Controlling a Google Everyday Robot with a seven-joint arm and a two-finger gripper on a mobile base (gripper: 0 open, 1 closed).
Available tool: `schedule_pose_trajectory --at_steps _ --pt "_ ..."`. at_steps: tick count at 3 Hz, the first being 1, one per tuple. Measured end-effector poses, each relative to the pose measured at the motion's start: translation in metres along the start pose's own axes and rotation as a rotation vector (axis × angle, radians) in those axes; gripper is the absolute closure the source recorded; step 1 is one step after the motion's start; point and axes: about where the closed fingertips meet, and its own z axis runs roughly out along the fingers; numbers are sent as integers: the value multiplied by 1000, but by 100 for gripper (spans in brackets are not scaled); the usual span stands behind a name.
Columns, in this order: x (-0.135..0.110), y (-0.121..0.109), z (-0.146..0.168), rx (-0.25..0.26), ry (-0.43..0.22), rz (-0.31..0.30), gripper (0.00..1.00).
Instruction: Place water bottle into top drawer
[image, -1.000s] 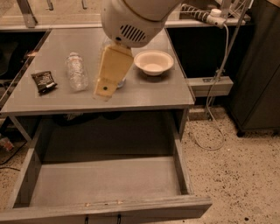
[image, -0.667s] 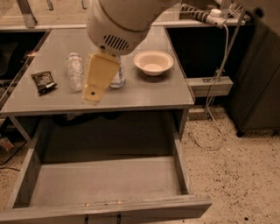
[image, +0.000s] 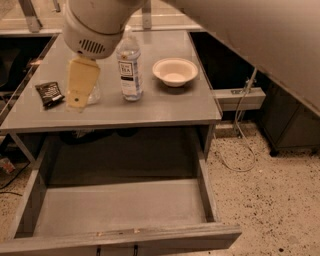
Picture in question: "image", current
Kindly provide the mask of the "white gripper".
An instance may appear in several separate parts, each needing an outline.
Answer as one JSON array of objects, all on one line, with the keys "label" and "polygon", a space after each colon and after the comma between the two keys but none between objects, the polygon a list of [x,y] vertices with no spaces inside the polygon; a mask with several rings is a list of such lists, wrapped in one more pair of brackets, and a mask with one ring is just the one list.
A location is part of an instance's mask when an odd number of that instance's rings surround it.
[{"label": "white gripper", "polygon": [[100,67],[93,59],[109,57],[121,40],[123,31],[124,6],[120,3],[66,4],[62,29],[65,43],[73,52],[85,56],[77,56],[69,62],[68,107],[86,107],[100,74]]}]

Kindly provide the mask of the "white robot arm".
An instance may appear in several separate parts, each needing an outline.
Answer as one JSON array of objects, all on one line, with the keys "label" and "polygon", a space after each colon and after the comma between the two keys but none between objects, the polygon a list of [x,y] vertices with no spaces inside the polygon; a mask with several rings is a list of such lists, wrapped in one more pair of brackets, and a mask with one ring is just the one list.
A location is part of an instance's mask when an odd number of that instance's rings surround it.
[{"label": "white robot arm", "polygon": [[[131,16],[150,0],[66,0],[63,36],[69,48],[109,57]],[[267,75],[320,116],[320,0],[162,0]]]}]

